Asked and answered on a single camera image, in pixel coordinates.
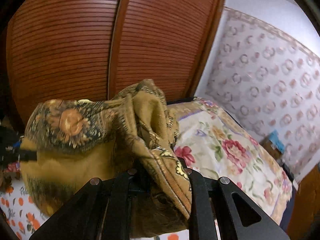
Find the brown patterned garment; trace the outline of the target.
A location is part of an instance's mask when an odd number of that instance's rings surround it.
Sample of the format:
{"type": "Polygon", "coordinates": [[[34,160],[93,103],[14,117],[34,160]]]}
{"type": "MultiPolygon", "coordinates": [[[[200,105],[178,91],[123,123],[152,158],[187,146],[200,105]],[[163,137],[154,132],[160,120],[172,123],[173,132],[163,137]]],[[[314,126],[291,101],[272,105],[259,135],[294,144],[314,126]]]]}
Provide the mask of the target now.
{"type": "Polygon", "coordinates": [[[37,105],[21,147],[37,153],[22,161],[25,187],[34,204],[54,214],[90,179],[109,180],[139,161],[152,178],[151,193],[133,203],[134,237],[185,230],[191,185],[172,147],[178,122],[151,79],[110,101],[48,100],[37,105]]]}

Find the pink circle patterned curtain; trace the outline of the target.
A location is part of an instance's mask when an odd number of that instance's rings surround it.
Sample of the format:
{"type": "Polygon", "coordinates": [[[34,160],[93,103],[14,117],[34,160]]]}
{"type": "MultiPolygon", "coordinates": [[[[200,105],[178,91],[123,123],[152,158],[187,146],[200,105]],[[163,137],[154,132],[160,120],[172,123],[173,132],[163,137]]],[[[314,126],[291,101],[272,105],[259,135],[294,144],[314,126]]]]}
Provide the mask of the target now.
{"type": "Polygon", "coordinates": [[[319,58],[274,26],[225,8],[205,93],[257,141],[276,132],[301,182],[319,163],[319,58]]]}

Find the navy blue blanket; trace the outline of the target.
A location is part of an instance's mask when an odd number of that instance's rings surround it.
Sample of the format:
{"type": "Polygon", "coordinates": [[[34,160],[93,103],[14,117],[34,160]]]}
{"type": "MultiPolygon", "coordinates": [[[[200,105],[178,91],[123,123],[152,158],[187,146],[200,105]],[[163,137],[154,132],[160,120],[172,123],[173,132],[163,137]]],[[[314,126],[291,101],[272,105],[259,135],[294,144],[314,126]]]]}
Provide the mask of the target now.
{"type": "Polygon", "coordinates": [[[293,208],[294,208],[294,204],[295,204],[296,193],[297,193],[296,189],[293,188],[292,189],[292,197],[291,197],[290,201],[287,202],[286,209],[283,213],[283,217],[280,222],[280,227],[284,231],[287,231],[287,228],[288,228],[290,220],[291,220],[291,216],[292,216],[293,208]]]}

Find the brown louvered wardrobe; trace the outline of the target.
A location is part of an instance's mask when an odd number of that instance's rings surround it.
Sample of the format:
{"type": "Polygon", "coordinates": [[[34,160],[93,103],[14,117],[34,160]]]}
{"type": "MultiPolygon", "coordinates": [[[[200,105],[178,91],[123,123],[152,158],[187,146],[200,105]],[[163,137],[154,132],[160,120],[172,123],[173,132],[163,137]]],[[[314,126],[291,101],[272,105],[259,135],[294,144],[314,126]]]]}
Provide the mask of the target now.
{"type": "Polygon", "coordinates": [[[5,67],[18,119],[48,99],[111,99],[153,79],[192,97],[225,0],[2,0],[5,67]]]}

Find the blue item in box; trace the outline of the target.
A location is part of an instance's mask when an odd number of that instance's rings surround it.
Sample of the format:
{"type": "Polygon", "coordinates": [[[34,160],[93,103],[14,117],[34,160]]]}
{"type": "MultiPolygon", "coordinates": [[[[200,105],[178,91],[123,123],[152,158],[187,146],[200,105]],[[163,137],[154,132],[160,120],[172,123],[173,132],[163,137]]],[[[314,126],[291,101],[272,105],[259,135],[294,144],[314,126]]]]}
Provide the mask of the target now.
{"type": "Polygon", "coordinates": [[[275,160],[280,159],[285,152],[285,145],[279,139],[279,134],[276,130],[265,137],[261,141],[261,145],[275,160]]]}

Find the white orange-print sheet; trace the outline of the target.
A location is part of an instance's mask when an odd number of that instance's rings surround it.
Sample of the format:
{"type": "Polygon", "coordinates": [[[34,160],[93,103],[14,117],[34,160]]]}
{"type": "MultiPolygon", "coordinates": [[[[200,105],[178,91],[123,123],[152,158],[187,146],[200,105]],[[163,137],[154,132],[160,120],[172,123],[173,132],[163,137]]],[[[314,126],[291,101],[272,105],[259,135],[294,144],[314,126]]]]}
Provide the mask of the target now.
{"type": "Polygon", "coordinates": [[[34,204],[23,179],[17,173],[4,173],[1,185],[1,211],[19,239],[29,239],[49,218],[34,204]]]}

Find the floral pink rose blanket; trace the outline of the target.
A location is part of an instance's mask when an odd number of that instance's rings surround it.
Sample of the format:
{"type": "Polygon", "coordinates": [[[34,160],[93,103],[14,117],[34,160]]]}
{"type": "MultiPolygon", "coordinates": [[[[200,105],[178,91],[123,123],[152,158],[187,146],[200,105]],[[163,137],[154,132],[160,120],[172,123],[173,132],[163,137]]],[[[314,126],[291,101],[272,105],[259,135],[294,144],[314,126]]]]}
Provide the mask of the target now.
{"type": "Polygon", "coordinates": [[[179,132],[175,154],[204,177],[228,177],[277,224],[292,197],[292,183],[275,159],[211,101],[169,105],[179,132]]]}

